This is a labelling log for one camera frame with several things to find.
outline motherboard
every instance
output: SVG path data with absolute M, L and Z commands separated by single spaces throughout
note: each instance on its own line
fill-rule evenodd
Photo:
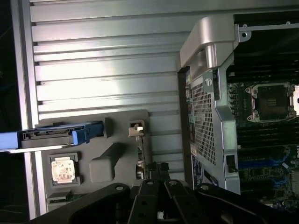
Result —
M 299 60 L 235 57 L 227 90 L 236 120 L 241 195 L 299 208 Z

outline cpu processor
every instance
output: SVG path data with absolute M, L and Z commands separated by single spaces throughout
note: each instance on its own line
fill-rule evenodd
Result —
M 81 184 L 78 173 L 78 153 L 50 155 L 52 187 L 69 187 Z
M 293 106 L 295 88 L 290 83 L 258 84 L 245 89 L 252 95 L 250 122 L 279 121 L 296 116 Z

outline black metal arm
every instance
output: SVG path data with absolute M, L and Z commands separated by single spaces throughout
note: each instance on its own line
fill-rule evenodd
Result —
M 296 215 L 285 214 L 240 195 L 204 183 L 194 191 L 179 180 L 170 180 L 168 164 L 152 164 L 151 179 L 131 189 L 114 183 L 40 216 L 31 224 L 159 222 L 207 223 L 296 223 Z M 158 219 L 163 212 L 164 219 Z

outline dark background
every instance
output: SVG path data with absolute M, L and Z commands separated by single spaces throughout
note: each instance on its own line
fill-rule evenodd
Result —
M 0 132 L 21 129 L 10 0 L 0 0 Z M 0 224 L 29 219 L 23 154 L 0 153 Z

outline metal mesh grille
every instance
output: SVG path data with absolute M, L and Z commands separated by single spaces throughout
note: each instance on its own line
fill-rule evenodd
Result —
M 193 87 L 192 93 L 197 153 L 216 165 L 211 94 L 203 91 L 202 83 Z

